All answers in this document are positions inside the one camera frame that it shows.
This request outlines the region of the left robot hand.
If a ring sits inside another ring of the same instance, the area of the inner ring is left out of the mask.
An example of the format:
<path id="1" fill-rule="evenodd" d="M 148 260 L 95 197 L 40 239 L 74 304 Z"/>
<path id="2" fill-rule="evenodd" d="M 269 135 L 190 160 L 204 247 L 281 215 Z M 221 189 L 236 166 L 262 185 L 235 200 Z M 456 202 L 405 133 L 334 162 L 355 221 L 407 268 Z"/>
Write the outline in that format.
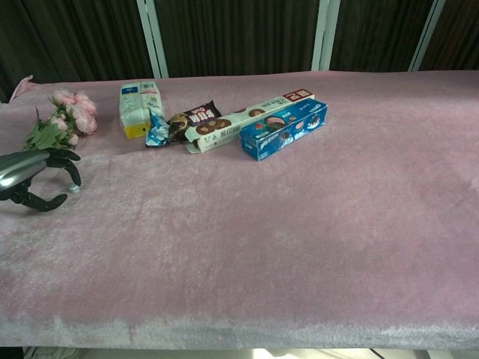
<path id="1" fill-rule="evenodd" d="M 74 162 L 81 158 L 70 150 L 47 148 L 26 150 L 1 156 L 1 201 L 11 200 L 38 212 L 57 209 L 67 194 L 59 194 L 52 200 L 44 200 L 29 191 L 32 179 L 45 168 L 63 168 L 73 184 L 82 185 L 82 179 Z"/>

